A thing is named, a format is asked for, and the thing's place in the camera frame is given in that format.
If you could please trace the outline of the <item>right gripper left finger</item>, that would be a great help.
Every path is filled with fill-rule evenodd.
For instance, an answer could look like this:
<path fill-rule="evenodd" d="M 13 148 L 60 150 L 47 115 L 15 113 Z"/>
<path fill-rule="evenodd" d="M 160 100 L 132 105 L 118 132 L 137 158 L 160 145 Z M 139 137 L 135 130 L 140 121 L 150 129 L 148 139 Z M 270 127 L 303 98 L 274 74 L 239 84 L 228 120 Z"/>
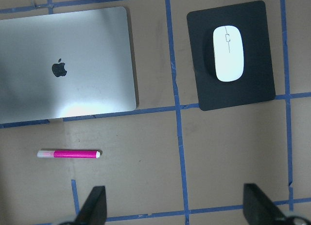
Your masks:
<path fill-rule="evenodd" d="M 74 220 L 75 225 L 104 225 L 107 220 L 105 186 L 95 186 Z"/>

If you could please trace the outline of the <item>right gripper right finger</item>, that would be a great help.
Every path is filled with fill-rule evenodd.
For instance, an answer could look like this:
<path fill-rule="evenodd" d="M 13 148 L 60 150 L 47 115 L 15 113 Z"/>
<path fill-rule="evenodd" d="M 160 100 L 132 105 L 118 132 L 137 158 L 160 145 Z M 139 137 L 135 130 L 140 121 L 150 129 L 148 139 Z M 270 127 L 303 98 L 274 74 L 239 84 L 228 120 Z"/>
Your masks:
<path fill-rule="evenodd" d="M 243 215 L 249 225 L 291 225 L 292 221 L 254 183 L 243 186 Z"/>

